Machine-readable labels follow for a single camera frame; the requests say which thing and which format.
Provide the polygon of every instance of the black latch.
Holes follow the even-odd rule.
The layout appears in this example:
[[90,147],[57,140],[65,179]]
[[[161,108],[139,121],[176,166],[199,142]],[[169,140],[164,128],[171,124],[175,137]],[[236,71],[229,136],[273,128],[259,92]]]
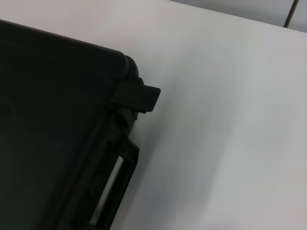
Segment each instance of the black latch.
[[160,92],[159,88],[123,81],[117,86],[111,103],[145,114],[154,109]]

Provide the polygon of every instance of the black plastic case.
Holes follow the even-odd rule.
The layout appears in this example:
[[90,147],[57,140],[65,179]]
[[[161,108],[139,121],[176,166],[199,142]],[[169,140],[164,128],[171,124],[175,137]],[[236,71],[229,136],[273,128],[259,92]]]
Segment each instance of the black plastic case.
[[118,51],[0,21],[0,229],[109,229],[138,160],[128,135],[159,94]]

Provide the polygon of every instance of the black case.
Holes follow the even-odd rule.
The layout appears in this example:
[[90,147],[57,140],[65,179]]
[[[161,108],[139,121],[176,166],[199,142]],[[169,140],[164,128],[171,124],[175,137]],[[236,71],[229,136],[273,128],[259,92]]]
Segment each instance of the black case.
[[109,229],[138,160],[128,135],[159,94],[118,51],[0,21],[0,229]]

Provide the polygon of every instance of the white table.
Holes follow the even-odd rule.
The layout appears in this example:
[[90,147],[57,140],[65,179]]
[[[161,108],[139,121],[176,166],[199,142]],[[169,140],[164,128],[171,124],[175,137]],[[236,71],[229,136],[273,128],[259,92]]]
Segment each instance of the white table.
[[0,0],[162,90],[113,230],[307,228],[307,34],[166,0]]

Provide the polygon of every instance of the case latch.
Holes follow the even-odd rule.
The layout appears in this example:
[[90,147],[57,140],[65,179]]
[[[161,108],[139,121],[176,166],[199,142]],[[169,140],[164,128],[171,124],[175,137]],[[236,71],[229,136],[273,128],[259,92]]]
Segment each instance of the case latch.
[[117,86],[111,103],[145,114],[154,109],[160,92],[159,88],[122,81]]

